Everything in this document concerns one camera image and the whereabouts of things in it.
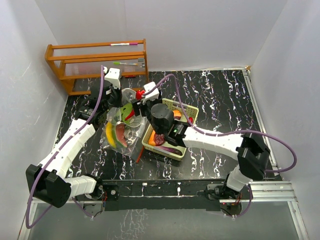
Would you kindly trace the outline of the green toy leaf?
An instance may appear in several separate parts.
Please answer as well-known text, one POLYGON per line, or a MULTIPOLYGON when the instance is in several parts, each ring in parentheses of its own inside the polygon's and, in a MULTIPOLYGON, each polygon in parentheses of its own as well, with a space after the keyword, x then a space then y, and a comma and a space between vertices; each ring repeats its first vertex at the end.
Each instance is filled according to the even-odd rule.
POLYGON ((132 110, 132 104, 126 103, 122 107, 116 108, 116 124, 125 123, 127 125, 131 124, 134 120, 134 117, 131 117, 129 120, 125 120, 125 118, 129 115, 132 110))

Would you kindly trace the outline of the clear bag of white discs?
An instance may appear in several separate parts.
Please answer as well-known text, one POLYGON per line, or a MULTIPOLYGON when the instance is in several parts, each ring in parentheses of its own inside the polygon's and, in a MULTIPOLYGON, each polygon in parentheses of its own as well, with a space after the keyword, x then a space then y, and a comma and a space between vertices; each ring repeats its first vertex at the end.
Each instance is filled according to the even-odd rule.
POLYGON ((131 88, 122 90, 122 99, 120 107, 112 107, 106 115, 107 122, 118 125, 125 124, 130 128, 144 128, 146 118, 141 115, 136 116, 132 101, 135 99, 136 92, 131 88))

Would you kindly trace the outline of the dark red toy sweet potato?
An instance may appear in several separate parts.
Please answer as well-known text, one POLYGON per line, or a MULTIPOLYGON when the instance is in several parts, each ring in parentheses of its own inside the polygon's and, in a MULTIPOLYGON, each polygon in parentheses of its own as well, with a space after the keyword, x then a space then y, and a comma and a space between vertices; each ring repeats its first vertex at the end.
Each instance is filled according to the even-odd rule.
POLYGON ((153 141, 155 146, 161 146, 165 142, 164 134, 155 134, 153 141))

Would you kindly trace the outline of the pale green perforated basket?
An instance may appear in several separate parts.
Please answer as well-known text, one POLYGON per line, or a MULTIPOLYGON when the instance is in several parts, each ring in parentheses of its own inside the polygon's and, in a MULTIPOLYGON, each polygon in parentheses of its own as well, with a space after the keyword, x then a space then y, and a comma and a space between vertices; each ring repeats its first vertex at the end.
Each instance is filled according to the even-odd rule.
MULTIPOLYGON (((179 119, 181 122, 185 122, 185 123, 188 122, 185 115, 183 114, 183 111, 182 111, 181 106, 178 101, 163 98, 162 103, 167 105, 167 107, 172 111, 175 111, 175 110, 179 111, 181 113, 181 118, 179 119)), ((190 118, 192 118, 192 123, 194 124, 197 121, 199 109, 197 107, 187 105, 185 103, 183 103, 182 105, 183 105, 183 109, 185 110, 187 115, 190 118)), ((166 141, 163 142, 159 146, 157 146, 157 145, 153 146, 152 144, 149 144, 151 137, 154 136, 153 131, 154 130, 153 130, 152 126, 149 124, 149 126, 148 126, 142 140, 141 140, 141 143, 144 146, 144 148, 148 151, 157 153, 159 155, 162 155, 162 156, 165 156, 168 158, 172 158, 177 161, 182 161, 187 149, 182 146, 173 146, 173 145, 167 143, 166 141)))

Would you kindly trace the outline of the red watermelon slice toy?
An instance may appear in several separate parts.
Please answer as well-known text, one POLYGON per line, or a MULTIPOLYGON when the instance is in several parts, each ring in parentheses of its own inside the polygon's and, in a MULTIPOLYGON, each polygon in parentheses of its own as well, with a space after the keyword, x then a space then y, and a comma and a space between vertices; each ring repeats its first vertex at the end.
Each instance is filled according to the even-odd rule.
POLYGON ((113 137, 116 143, 116 147, 126 148, 128 145, 124 136, 125 124, 121 123, 118 125, 114 125, 114 127, 115 127, 115 130, 114 130, 113 137))

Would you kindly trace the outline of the yellow toy banana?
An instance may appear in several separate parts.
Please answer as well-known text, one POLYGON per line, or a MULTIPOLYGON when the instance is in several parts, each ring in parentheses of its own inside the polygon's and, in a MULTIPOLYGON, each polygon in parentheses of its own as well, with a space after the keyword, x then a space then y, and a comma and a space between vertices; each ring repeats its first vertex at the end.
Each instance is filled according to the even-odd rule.
POLYGON ((105 134, 106 134, 106 138, 109 145, 115 149, 117 146, 116 146, 116 141, 114 139, 114 130, 115 130, 115 126, 108 121, 105 127, 105 134))

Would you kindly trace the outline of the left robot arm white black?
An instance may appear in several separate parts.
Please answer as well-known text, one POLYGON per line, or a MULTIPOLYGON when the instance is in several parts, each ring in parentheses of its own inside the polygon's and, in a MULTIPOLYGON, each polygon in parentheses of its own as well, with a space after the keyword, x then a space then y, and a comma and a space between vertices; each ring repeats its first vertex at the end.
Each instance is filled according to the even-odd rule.
POLYGON ((67 172, 85 143, 105 123, 107 111, 121 103, 122 90, 110 82, 83 100, 68 131, 52 152, 38 165, 31 164, 26 169, 33 197, 60 208, 72 197, 87 194, 97 200, 103 195, 104 188, 97 177, 87 174, 68 178, 67 172))

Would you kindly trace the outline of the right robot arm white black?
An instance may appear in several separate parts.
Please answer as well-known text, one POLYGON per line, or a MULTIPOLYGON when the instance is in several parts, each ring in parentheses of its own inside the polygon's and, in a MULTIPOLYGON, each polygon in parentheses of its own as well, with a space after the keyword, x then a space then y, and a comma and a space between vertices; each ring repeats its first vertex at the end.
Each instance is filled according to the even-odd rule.
POLYGON ((238 162, 222 185, 205 189, 210 200, 236 199, 241 190, 252 181, 264 178, 270 149, 263 138, 256 133, 223 135, 222 133, 196 129, 189 123, 176 120, 174 112, 160 100, 134 99, 133 111, 136 116, 146 117, 156 134, 172 146, 199 148, 226 155, 238 162))

